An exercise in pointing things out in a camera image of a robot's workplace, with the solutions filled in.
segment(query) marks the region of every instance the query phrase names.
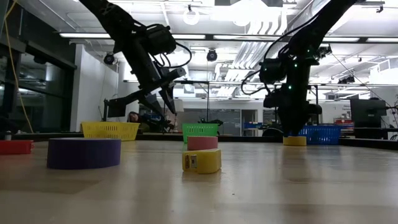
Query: computer monitor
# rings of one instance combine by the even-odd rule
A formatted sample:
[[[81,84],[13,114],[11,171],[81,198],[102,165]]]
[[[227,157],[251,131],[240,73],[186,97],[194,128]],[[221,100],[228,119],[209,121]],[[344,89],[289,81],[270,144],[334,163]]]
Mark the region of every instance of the computer monitor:
[[[381,116],[386,116],[386,102],[384,100],[350,100],[351,119],[355,128],[381,128]],[[380,139],[384,133],[380,130],[355,129],[356,138]]]

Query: purple tape roll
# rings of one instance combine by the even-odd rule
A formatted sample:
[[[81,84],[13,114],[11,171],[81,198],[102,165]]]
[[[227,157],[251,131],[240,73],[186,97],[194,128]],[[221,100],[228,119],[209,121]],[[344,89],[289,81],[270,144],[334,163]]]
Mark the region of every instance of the purple tape roll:
[[[116,166],[120,164],[120,155],[120,139],[50,139],[47,168],[95,169]]]

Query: person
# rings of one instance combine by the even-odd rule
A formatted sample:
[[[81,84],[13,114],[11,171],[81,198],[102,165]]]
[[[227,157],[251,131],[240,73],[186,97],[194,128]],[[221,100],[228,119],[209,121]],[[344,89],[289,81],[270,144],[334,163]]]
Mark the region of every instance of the person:
[[[146,124],[146,121],[136,112],[130,112],[129,115],[127,116],[127,122],[128,123],[139,123],[138,127],[138,133],[142,134],[144,132],[149,132],[150,127],[148,124]]]
[[[130,123],[141,123],[141,117],[139,116],[139,114],[138,113],[136,113],[136,112],[130,112],[129,113],[129,116],[127,117],[127,122],[130,122]]]

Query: blue basket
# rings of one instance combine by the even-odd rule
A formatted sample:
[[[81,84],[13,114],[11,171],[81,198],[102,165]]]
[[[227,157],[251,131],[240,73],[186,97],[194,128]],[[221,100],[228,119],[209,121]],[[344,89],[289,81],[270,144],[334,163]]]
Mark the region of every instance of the blue basket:
[[[307,137],[309,145],[338,145],[342,126],[305,126],[299,136]]]

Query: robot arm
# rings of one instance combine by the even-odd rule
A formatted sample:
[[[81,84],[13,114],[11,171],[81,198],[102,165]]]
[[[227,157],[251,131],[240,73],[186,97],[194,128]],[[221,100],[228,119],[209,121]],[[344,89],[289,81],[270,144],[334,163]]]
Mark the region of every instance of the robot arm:
[[[109,114],[124,116],[126,105],[139,100],[140,103],[162,115],[159,102],[151,92],[159,91],[165,104],[172,113],[175,113],[173,102],[173,80],[185,75],[183,68],[178,68],[170,73],[156,66],[150,59],[158,54],[170,54],[176,48],[176,41],[170,33],[170,27],[161,24],[145,26],[134,20],[129,13],[107,0],[80,0],[92,12],[105,31],[115,41],[113,53],[122,52],[133,69],[140,90],[128,96],[105,101],[109,107]]]
[[[275,59],[265,58],[259,73],[264,84],[287,79],[282,87],[269,91],[264,107],[278,107],[282,130],[287,136],[298,135],[310,114],[319,114],[318,105],[307,101],[310,68],[319,65],[324,55],[319,47],[326,33],[355,3],[364,0],[330,0],[310,21],[301,26]]]

